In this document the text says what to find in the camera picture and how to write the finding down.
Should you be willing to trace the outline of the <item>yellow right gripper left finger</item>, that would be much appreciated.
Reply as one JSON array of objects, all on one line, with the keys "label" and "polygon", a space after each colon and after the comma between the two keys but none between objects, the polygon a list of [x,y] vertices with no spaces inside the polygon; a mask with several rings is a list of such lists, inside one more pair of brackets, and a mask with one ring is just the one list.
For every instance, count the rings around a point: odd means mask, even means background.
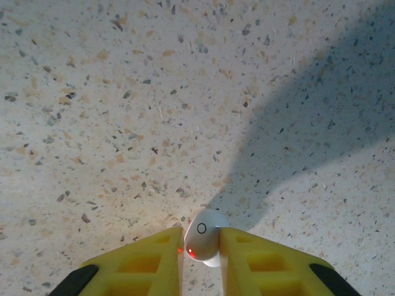
[{"label": "yellow right gripper left finger", "polygon": [[182,296],[183,229],[172,227],[89,259],[48,296]]}]

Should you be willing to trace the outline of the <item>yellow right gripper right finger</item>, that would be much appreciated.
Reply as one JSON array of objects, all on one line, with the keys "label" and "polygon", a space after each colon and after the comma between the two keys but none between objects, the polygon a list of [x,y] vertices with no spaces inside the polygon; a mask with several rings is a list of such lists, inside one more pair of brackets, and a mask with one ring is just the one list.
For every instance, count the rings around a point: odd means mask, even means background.
[{"label": "yellow right gripper right finger", "polygon": [[220,230],[224,296],[361,296],[327,261],[235,228]]}]

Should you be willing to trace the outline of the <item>white wireless earbud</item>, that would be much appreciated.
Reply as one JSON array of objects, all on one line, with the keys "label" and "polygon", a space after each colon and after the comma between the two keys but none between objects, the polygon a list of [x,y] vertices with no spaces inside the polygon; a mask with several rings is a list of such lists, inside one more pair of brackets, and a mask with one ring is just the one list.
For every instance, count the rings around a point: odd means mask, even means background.
[{"label": "white wireless earbud", "polygon": [[190,259],[210,268],[220,266],[220,230],[229,227],[225,215],[205,208],[192,220],[184,238],[185,252]]}]

